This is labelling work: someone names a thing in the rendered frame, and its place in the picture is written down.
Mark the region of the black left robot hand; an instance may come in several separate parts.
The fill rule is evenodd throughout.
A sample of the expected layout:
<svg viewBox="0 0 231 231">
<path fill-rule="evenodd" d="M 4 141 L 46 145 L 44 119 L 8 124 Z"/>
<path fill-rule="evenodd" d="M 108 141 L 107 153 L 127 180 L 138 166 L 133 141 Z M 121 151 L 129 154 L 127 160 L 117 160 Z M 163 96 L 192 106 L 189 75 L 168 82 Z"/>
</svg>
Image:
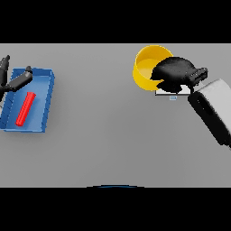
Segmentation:
<svg viewBox="0 0 231 231">
<path fill-rule="evenodd" d="M 2 101 L 6 92 L 16 92 L 29 84 L 33 79 L 32 68 L 27 66 L 21 75 L 8 82 L 7 72 L 9 68 L 9 60 L 9 55 L 6 55 L 0 60 L 0 102 Z"/>
</svg>

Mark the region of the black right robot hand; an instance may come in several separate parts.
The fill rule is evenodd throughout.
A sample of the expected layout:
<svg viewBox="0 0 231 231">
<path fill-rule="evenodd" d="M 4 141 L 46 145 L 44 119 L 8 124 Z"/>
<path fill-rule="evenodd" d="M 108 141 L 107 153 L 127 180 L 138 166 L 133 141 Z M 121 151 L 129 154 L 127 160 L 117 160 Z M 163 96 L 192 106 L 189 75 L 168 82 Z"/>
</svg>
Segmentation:
<svg viewBox="0 0 231 231">
<path fill-rule="evenodd" d="M 176 93 L 187 86 L 191 92 L 198 83 L 208 77 L 207 68 L 196 68 L 194 64 L 181 57 L 169 57 L 160 61 L 153 69 L 151 80 L 159 80 L 157 88 Z"/>
</svg>

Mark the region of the pale square measuring scale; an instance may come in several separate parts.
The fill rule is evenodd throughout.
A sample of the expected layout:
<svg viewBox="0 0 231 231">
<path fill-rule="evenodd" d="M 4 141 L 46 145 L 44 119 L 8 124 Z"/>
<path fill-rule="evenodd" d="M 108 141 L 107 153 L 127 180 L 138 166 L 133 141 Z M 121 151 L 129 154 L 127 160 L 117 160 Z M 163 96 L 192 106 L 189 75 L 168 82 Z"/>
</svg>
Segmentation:
<svg viewBox="0 0 231 231">
<path fill-rule="evenodd" d="M 157 97 L 167 97 L 169 100 L 177 100 L 179 97 L 187 97 L 190 95 L 190 90 L 187 86 L 182 85 L 179 93 L 171 93 L 158 89 L 154 93 Z"/>
</svg>

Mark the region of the red beaker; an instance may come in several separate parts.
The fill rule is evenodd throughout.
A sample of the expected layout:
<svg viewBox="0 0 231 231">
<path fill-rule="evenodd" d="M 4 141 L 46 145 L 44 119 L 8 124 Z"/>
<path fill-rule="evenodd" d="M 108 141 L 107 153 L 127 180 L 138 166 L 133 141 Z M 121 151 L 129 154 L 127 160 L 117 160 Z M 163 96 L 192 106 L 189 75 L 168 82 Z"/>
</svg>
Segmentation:
<svg viewBox="0 0 231 231">
<path fill-rule="evenodd" d="M 20 112 L 16 118 L 15 124 L 17 126 L 23 126 L 26 117 L 29 115 L 29 111 L 32 107 L 32 103 L 36 98 L 36 94 L 34 92 L 28 92 L 25 96 L 23 104 L 21 106 Z"/>
</svg>

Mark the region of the yellow bowl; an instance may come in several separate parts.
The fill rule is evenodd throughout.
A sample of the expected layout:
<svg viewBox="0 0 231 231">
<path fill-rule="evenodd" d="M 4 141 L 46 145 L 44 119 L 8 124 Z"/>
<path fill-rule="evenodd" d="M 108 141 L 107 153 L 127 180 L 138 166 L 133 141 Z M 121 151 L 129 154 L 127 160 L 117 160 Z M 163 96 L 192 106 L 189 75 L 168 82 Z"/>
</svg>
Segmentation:
<svg viewBox="0 0 231 231">
<path fill-rule="evenodd" d="M 157 85 L 162 82 L 162 79 L 152 80 L 152 70 L 159 62 L 172 56 L 168 49 L 160 45 L 148 45 L 140 49 L 134 60 L 135 84 L 146 91 L 158 90 Z"/>
</svg>

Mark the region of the blue tray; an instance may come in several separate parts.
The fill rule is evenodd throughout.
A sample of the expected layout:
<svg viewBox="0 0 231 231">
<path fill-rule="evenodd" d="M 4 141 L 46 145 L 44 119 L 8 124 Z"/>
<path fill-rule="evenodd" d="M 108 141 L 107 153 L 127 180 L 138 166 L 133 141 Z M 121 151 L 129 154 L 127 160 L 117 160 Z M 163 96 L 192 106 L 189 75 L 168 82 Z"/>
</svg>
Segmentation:
<svg viewBox="0 0 231 231">
<path fill-rule="evenodd" d="M 55 76 L 52 69 L 40 68 L 33 68 L 32 76 L 32 81 L 25 87 L 16 92 L 8 92 L 5 94 L 2 113 L 0 115 L 0 130 L 21 133 L 45 132 Z M 16 119 L 28 92 L 34 93 L 35 98 L 23 126 L 18 126 Z"/>
</svg>

